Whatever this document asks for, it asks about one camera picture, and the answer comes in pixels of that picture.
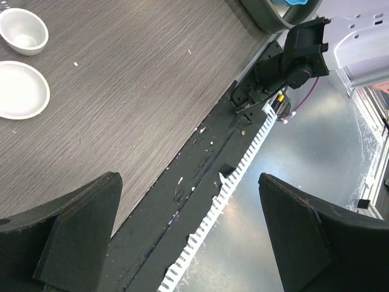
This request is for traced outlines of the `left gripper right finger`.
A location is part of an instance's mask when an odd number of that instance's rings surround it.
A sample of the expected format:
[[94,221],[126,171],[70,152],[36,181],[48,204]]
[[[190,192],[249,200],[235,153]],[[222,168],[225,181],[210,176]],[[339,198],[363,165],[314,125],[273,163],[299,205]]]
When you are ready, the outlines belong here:
[[261,205],[284,291],[388,291],[388,222],[266,173]]

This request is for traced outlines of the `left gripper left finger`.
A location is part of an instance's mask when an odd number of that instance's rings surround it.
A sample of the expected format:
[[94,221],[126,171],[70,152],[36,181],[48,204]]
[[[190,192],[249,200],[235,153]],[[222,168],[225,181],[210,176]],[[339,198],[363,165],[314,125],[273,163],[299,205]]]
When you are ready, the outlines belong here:
[[1,291],[97,291],[122,193],[107,172],[1,219]]

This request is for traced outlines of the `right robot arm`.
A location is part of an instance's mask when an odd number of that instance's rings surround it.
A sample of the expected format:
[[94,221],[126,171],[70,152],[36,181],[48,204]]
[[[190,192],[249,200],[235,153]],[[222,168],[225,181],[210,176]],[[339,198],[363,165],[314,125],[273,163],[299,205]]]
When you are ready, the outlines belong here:
[[319,17],[293,27],[281,52],[255,68],[257,91],[271,96],[297,89],[310,78],[388,55],[388,8],[376,12]]

